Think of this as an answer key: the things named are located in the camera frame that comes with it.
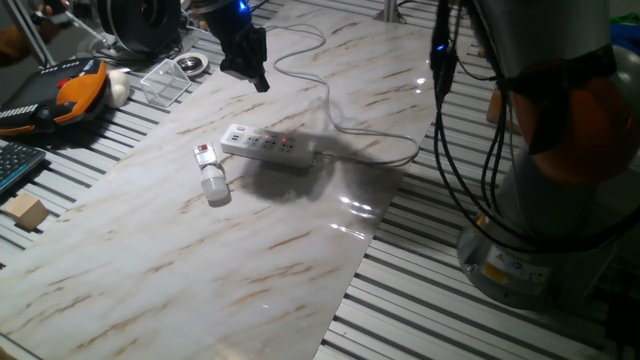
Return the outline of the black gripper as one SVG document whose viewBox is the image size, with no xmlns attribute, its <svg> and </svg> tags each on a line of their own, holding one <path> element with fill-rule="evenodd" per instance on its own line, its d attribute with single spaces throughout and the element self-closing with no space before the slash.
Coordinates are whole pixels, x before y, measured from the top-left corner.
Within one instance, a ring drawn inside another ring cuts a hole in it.
<svg viewBox="0 0 640 360">
<path fill-rule="evenodd" d="M 259 93 L 270 85 L 265 76 L 266 30 L 253 27 L 250 8 L 242 0 L 208 1 L 204 20 L 209 32 L 220 42 L 225 55 L 220 70 L 238 80 L 246 80 Z"/>
</svg>

